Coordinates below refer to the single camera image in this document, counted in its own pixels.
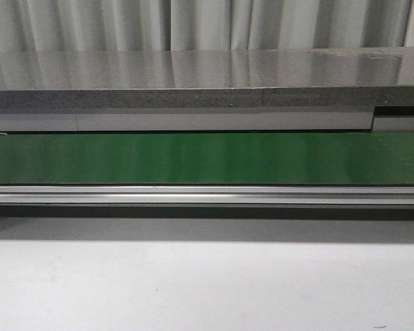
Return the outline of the grey stone slab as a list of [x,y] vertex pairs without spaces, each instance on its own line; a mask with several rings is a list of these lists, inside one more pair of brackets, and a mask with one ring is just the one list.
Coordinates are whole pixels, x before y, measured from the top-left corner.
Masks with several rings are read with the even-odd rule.
[[0,109],[414,106],[414,48],[0,52]]

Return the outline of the rear aluminium conveyor rail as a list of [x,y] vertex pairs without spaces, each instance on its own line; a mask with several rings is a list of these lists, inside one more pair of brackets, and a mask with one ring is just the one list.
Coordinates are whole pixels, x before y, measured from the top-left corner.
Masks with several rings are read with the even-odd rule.
[[414,132],[414,106],[0,109],[0,132]]

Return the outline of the white pleated curtain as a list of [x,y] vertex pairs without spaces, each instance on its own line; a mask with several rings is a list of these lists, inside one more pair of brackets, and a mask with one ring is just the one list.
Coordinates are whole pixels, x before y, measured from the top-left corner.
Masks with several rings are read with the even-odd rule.
[[414,46],[414,1],[0,1],[0,52]]

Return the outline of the aluminium conveyor rail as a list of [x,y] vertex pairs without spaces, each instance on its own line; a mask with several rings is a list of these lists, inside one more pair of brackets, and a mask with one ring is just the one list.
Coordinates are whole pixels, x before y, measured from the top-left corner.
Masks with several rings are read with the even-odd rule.
[[414,132],[414,106],[0,109],[0,132]]
[[411,186],[0,185],[0,204],[414,205]]

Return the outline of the front aluminium conveyor rail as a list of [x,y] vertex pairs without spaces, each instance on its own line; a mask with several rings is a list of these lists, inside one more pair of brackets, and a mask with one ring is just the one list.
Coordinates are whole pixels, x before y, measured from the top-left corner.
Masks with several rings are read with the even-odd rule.
[[0,185],[0,204],[414,205],[411,186]]

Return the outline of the green conveyor belt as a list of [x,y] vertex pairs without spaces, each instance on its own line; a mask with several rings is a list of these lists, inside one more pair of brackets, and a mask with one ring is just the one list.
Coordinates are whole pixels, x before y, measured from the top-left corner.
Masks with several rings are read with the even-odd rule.
[[414,133],[0,135],[0,184],[414,185]]

